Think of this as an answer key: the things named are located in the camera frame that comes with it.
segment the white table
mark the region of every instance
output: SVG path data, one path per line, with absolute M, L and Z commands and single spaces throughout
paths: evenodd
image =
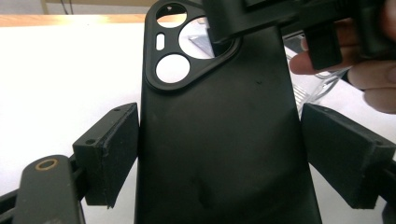
M 142 23 L 0 28 L 0 195 L 16 189 L 22 169 L 72 144 L 108 110 L 140 107 Z M 339 83 L 321 103 L 396 143 L 396 116 L 375 112 L 361 92 Z M 350 209 L 313 170 L 324 224 L 380 223 Z M 87 207 L 87 223 L 133 223 L 135 166 L 114 209 Z

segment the human hand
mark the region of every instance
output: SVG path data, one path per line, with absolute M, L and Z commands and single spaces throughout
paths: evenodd
M 396 0 L 387 0 L 381 14 L 384 33 L 396 42 Z M 374 109 L 396 114 L 396 61 L 364 61 L 359 57 L 358 38 L 352 20 L 336 24 L 343 61 L 326 70 L 338 70 L 352 66 L 348 79 L 355 87 L 365 90 L 364 100 Z M 304 52 L 290 60 L 290 70 L 294 74 L 313 75 L 321 71 L 313 68 L 306 42 L 302 42 Z

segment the black phone case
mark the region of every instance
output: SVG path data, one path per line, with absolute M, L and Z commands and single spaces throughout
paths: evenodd
M 183 10 L 182 25 L 158 24 L 163 13 Z M 279 30 L 198 60 L 177 38 L 204 16 L 200 5 L 177 0 L 147 14 L 134 223 L 321 223 Z M 191 65 L 172 84 L 156 76 L 169 54 Z

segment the camera cutout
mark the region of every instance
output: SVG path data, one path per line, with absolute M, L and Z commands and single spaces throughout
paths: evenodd
M 179 54 L 170 54 L 162 58 L 156 68 L 157 77 L 165 83 L 176 83 L 190 72 L 190 62 Z
M 179 4 L 169 4 L 157 12 L 157 22 L 165 28 L 175 28 L 187 19 L 186 8 Z

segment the finger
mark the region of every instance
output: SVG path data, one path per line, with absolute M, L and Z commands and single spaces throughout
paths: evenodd
M 396 62 L 358 63 L 349 70 L 348 79 L 352 85 L 361 90 L 396 88 Z
M 323 71 L 339 70 L 361 60 L 358 47 L 343 47 L 341 48 L 341 53 L 343 61 L 340 64 L 322 70 L 315 70 L 309 57 L 309 51 L 301 52 L 290 59 L 290 71 L 298 75 L 314 75 Z
M 396 41 L 396 0 L 385 2 L 381 24 L 385 34 Z
M 379 112 L 396 114 L 396 88 L 367 90 L 364 100 Z

